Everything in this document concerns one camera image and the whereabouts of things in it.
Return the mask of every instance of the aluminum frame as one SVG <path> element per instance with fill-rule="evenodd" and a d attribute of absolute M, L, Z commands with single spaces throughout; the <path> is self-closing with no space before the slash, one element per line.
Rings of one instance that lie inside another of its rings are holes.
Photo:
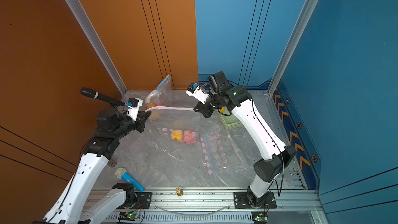
<path fill-rule="evenodd" d="M 301 9 L 300 15 L 298 16 L 297 22 L 293 31 L 290 35 L 289 41 L 286 44 L 285 50 L 283 51 L 282 57 L 276 67 L 275 73 L 272 77 L 271 83 L 268 87 L 268 95 L 272 95 L 282 78 L 283 72 L 285 71 L 290 58 L 293 55 L 294 50 L 307 26 L 308 21 L 311 18 L 312 12 L 314 11 L 318 0 L 305 0 L 304 5 Z"/>
<path fill-rule="evenodd" d="M 97 52 L 98 57 L 101 59 L 104 67 L 111 76 L 113 82 L 115 83 L 117 89 L 123 96 L 127 92 L 127 87 L 124 84 L 122 78 L 115 65 L 113 64 L 108 52 L 106 51 L 100 37 L 98 36 L 94 26 L 92 25 L 90 19 L 88 18 L 84 8 L 79 0 L 65 0 L 72 11 L 73 15 L 76 17 L 80 26 L 82 27 L 84 33 L 86 34 L 88 40 L 90 41 L 92 47 Z"/>

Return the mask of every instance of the yellow toy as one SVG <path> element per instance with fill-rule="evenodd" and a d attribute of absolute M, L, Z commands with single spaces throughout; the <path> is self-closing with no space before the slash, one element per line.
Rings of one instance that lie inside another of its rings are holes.
<path fill-rule="evenodd" d="M 182 131 L 181 130 L 174 130 L 171 133 L 173 139 L 182 140 Z"/>

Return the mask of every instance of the ziplock bag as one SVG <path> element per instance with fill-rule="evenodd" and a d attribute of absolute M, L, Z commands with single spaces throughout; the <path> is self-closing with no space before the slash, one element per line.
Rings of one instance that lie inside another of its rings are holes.
<path fill-rule="evenodd" d="M 172 78 L 167 75 L 156 89 L 148 94 L 144 103 L 147 109 L 155 106 L 171 107 L 172 99 Z"/>
<path fill-rule="evenodd" d="M 149 121 L 164 140 L 194 145 L 200 141 L 200 113 L 185 107 L 152 107 Z"/>

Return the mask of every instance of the pink toy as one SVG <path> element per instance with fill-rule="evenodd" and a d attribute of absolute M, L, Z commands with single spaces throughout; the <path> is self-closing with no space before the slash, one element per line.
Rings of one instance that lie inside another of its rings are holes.
<path fill-rule="evenodd" d="M 196 137 L 197 137 L 197 133 L 196 132 L 193 132 L 193 131 L 191 131 L 191 130 L 187 130 L 187 131 L 185 131 L 184 132 L 184 141 L 187 143 L 187 144 L 194 144 L 194 143 L 196 143 Z"/>

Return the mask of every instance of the mounting plate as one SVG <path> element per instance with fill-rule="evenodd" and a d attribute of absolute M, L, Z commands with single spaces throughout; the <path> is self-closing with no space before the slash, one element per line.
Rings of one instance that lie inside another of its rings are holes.
<path fill-rule="evenodd" d="M 234 203 L 235 208 L 252 208 L 249 204 L 249 200 L 247 197 L 247 192 L 234 192 Z M 268 204 L 268 208 L 276 208 L 276 200 L 274 194 L 269 191 L 266 194 L 266 203 Z"/>
<path fill-rule="evenodd" d="M 140 200 L 141 208 L 149 209 L 150 202 L 152 199 L 152 192 L 135 192 L 137 199 Z M 130 209 L 136 209 L 138 207 L 138 202 L 132 205 L 131 208 L 123 208 L 122 206 L 117 207 L 117 209 L 125 209 L 127 212 Z"/>

